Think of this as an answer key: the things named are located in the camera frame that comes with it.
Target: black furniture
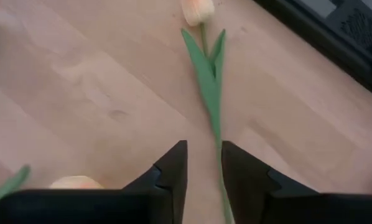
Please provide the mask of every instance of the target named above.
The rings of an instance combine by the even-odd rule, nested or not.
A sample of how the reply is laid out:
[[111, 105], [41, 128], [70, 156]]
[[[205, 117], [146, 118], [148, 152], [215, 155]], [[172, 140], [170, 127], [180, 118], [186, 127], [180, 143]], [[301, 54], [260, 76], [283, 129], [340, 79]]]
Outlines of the black furniture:
[[182, 222], [187, 142], [121, 190], [23, 190], [0, 200], [0, 224]]
[[372, 91], [372, 0], [254, 0]]
[[[223, 177], [236, 224], [372, 224], [372, 195], [320, 194], [223, 142]], [[0, 224], [180, 224], [187, 143], [178, 142], [121, 190], [24, 190], [0, 200]]]
[[372, 224], [372, 195], [320, 194], [228, 141], [222, 164], [237, 224]]

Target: tulip flower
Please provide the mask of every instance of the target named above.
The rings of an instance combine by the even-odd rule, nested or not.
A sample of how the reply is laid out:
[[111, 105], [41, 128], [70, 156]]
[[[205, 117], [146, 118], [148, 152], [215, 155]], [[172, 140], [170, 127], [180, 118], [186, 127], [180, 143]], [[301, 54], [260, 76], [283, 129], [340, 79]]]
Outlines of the tulip flower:
[[200, 50], [193, 37], [182, 29], [182, 35], [186, 43], [190, 59], [194, 65], [200, 93], [210, 115], [211, 126], [215, 135], [216, 158], [219, 169], [219, 186], [222, 196], [223, 213], [226, 224], [233, 222], [228, 196], [223, 182], [221, 166], [221, 125], [220, 103], [222, 92], [222, 68], [225, 49], [226, 32], [223, 30], [218, 36], [211, 52], [208, 52], [207, 38], [205, 34], [205, 21], [213, 15], [214, 6], [212, 0], [181, 0], [182, 9], [186, 21], [191, 26], [200, 25], [203, 51]]
[[205, 22], [215, 12], [212, 0], [182, 0], [181, 3], [186, 22], [190, 26]]
[[56, 180], [50, 189], [102, 189], [103, 187], [86, 176], [62, 177]]

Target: tulip bud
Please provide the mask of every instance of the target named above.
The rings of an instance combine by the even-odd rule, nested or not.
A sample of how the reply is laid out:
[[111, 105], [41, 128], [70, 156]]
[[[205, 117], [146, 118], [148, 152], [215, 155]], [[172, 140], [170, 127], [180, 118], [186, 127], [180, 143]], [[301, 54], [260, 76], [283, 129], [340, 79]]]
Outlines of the tulip bud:
[[197, 26], [205, 22], [215, 12], [212, 0], [181, 0], [186, 22]]
[[56, 180], [50, 189], [102, 189], [103, 187], [86, 176], [62, 177]]

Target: wooden floor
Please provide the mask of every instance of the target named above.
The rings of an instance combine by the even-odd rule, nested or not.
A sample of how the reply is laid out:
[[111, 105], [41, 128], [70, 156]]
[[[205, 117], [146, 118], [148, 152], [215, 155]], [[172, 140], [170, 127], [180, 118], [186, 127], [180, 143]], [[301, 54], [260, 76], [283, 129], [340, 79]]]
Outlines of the wooden floor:
[[[223, 139], [319, 191], [372, 193], [372, 94], [251, 0], [215, 6]], [[185, 223], [221, 223], [186, 26], [178, 0], [0, 0], [0, 182], [30, 164], [29, 187], [121, 188], [187, 139]]]

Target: tulip leaf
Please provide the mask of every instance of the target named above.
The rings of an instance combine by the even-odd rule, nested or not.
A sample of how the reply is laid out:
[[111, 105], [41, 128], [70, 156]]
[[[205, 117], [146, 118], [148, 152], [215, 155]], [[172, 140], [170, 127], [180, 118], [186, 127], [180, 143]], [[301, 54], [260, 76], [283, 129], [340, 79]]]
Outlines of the tulip leaf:
[[0, 199], [3, 196], [17, 190], [23, 182], [26, 180], [30, 173], [29, 166], [23, 166], [17, 173], [5, 181], [2, 186], [0, 186]]
[[193, 37], [186, 30], [182, 29], [182, 35], [197, 74], [200, 92], [210, 114], [211, 126], [215, 134], [216, 144], [220, 147], [220, 89], [215, 80], [210, 61], [204, 56], [204, 53], [200, 50]]
[[210, 54], [210, 64], [215, 76], [216, 84], [219, 88], [219, 94], [221, 94], [222, 90], [222, 68], [223, 56], [225, 54], [225, 40], [226, 30], [223, 29], [216, 39]]

